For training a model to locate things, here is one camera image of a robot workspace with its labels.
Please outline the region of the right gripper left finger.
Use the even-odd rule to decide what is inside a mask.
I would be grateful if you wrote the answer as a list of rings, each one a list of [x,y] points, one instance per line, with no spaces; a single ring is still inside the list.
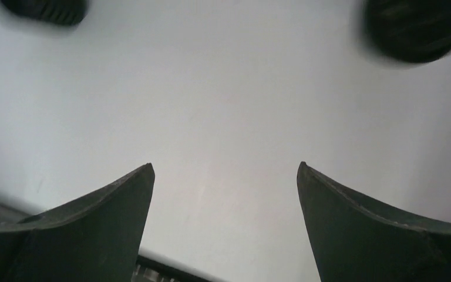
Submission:
[[[130,281],[152,199],[148,163],[16,223],[0,223],[0,281]]]

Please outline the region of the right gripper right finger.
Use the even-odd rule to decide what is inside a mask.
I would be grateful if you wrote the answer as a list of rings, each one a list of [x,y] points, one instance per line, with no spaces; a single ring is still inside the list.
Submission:
[[[451,281],[451,223],[376,200],[305,162],[297,187],[322,281]]]

